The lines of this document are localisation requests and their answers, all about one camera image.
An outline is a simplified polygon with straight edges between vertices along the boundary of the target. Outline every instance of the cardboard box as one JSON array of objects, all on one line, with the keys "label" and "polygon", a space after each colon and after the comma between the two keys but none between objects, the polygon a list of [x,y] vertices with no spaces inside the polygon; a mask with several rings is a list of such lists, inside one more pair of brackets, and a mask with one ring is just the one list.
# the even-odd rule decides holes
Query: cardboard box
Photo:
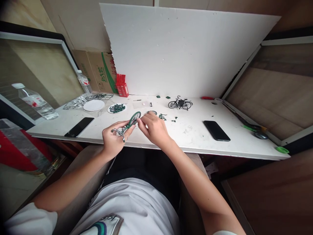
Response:
[{"label": "cardboard box", "polygon": [[112,54],[78,50],[73,50],[73,53],[79,68],[90,79],[93,91],[118,93]]},{"label": "cardboard box", "polygon": [[116,89],[116,70],[112,55],[104,52],[87,52],[87,55],[99,91],[118,93]]},{"label": "cardboard box", "polygon": [[128,97],[128,88],[125,83],[125,75],[124,74],[117,74],[116,75],[116,87],[118,90],[118,94],[121,97]]}]

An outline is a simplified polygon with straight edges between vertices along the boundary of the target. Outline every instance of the white t-shirt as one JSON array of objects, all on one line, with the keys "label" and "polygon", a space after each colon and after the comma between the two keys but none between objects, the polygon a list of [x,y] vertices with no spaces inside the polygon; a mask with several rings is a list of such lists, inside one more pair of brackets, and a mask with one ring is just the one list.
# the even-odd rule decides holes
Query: white t-shirt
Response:
[{"label": "white t-shirt", "polygon": [[[103,187],[96,194],[71,235],[82,233],[111,213],[124,219],[119,235],[180,234],[178,216],[168,199],[149,183],[127,178]],[[30,203],[5,222],[5,227],[10,234],[51,235],[56,221],[56,212],[37,209]],[[214,235],[235,234],[219,231]]]}]

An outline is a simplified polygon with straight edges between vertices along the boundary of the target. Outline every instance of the smartphone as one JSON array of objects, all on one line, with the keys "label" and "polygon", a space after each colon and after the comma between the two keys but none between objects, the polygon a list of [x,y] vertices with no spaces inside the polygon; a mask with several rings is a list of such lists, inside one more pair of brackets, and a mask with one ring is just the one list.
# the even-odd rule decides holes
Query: smartphone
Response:
[{"label": "smartphone", "polygon": [[93,117],[84,117],[76,126],[74,126],[65,137],[76,138],[82,131],[94,120]]},{"label": "smartphone", "polygon": [[230,141],[230,138],[226,135],[226,133],[222,130],[222,128],[216,123],[216,121],[203,121],[203,123],[215,140]]}]

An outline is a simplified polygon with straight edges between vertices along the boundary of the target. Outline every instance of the white desk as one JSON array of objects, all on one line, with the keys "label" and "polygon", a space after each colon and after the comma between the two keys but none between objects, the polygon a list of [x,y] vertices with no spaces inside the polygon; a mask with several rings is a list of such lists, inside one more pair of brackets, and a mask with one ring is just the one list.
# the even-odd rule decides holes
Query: white desk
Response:
[{"label": "white desk", "polygon": [[[78,110],[59,110],[59,117],[51,121],[43,121],[32,127],[27,132],[40,138],[83,141],[103,144],[101,131],[109,125],[122,120],[129,120],[131,116],[140,111],[142,115],[149,110],[155,110],[157,114],[167,114],[165,121],[169,135],[176,141],[184,152],[227,155],[267,160],[282,160],[289,158],[287,154],[278,152],[270,140],[261,140],[253,135],[253,132],[242,127],[242,123],[223,104],[211,104],[211,100],[190,98],[193,106],[187,110],[170,109],[168,103],[175,97],[166,99],[156,96],[130,95],[128,98],[114,95],[105,101],[105,107],[100,111],[87,112],[82,108]],[[153,107],[141,106],[134,108],[135,103],[152,102]],[[110,114],[107,109],[114,103],[124,103],[127,110],[119,114]],[[77,137],[67,138],[64,135],[84,117],[94,117],[92,123]],[[216,121],[229,136],[231,141],[215,141],[203,124],[204,120]],[[136,127],[132,135],[126,141],[125,146],[158,149]]]}]

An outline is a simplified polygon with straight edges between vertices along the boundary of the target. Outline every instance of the leg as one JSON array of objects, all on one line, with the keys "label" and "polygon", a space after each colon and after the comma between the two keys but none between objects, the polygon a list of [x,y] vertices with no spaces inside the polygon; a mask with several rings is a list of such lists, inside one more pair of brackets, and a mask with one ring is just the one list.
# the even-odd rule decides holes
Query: leg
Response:
[{"label": "leg", "polygon": [[157,178],[164,186],[169,195],[169,201],[177,210],[180,200],[180,186],[179,174],[174,164],[161,150],[146,149],[145,152],[147,172]]},{"label": "leg", "polygon": [[126,170],[128,168],[144,169],[146,162],[144,149],[124,147],[116,156],[109,174]]}]

